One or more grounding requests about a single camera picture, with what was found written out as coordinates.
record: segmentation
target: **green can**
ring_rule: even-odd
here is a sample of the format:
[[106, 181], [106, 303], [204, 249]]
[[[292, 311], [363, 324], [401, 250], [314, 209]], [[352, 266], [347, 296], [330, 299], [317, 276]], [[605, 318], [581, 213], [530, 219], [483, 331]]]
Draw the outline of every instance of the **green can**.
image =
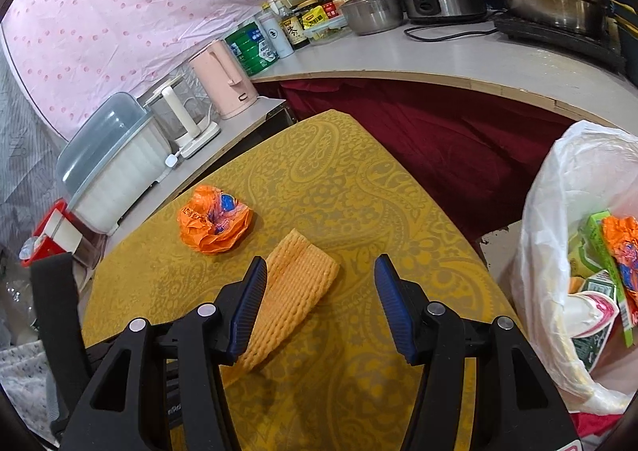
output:
[[259, 31], [255, 23], [249, 23], [231, 33], [225, 39], [248, 76], [253, 76], [271, 66], [277, 53]]

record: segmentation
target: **white counter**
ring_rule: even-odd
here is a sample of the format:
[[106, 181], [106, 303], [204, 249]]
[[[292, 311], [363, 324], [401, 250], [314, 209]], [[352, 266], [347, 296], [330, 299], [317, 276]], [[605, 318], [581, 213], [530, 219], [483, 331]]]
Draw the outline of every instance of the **white counter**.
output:
[[[403, 33], [405, 28], [365, 37], [352, 33], [331, 44], [302, 48], [253, 81], [364, 77], [427, 82], [511, 98], [638, 135], [638, 89], [577, 55], [510, 41], [502, 33], [417, 42]], [[491, 28], [492, 23], [442, 26], [420, 35]]]

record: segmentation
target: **white plastic container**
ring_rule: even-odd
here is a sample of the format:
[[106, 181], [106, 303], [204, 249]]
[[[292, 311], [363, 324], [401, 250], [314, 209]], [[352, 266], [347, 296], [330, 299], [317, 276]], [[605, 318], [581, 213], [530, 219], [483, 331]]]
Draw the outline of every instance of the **white plastic container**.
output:
[[98, 233], [112, 234], [117, 221], [164, 173], [170, 145], [154, 118], [122, 146], [71, 209]]
[[112, 234], [126, 210], [166, 175], [170, 154], [152, 112], [116, 93], [65, 147], [55, 173], [69, 210], [93, 231]]
[[266, 39], [269, 39], [270, 44], [272, 44], [280, 58], [293, 54], [294, 50], [279, 24], [279, 17], [272, 12], [269, 4], [262, 6], [262, 12], [257, 14], [256, 19], [262, 26]]

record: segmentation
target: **yellow package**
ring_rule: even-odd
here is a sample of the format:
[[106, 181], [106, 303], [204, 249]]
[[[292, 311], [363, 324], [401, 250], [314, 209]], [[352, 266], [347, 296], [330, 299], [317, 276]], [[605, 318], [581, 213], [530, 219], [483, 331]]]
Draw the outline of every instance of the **yellow package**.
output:
[[319, 5], [310, 10], [310, 12], [306, 12], [301, 16], [301, 25], [304, 28], [311, 28], [312, 26], [318, 25], [319, 23], [323, 23], [327, 20], [328, 14], [325, 13], [323, 7]]

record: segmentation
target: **power cord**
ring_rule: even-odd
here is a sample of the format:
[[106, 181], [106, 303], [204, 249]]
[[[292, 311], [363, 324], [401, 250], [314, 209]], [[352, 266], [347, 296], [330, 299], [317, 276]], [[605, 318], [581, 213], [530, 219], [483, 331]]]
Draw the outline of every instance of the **power cord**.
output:
[[484, 18], [481, 18], [479, 20], [471, 20], [471, 21], [465, 21], [465, 22], [460, 22], [460, 23], [450, 23], [450, 24], [447, 24], [447, 25], [436, 24], [436, 25], [411, 26], [410, 28], [406, 28], [404, 30], [404, 33], [409, 38], [414, 39], [414, 41], [419, 41], [419, 42], [451, 41], [452, 39], [458, 39], [459, 37], [466, 37], [468, 35], [491, 35], [493, 33], [496, 33], [498, 31], [498, 29], [497, 28], [493, 28], [492, 30], [472, 30], [470, 32], [453, 33], [452, 35], [445, 35], [443, 37], [434, 37], [434, 38], [419, 37], [418, 35], [415, 35], [413, 32], [419, 32], [421, 30], [428, 30], [430, 28], [439, 28], [440, 26], [477, 25], [477, 24], [485, 23], [485, 22], [489, 21], [492, 17], [494, 17], [496, 14], [498, 14], [500, 12], [503, 12], [503, 10], [495, 10], [494, 12], [490, 13], [489, 15], [487, 15]]

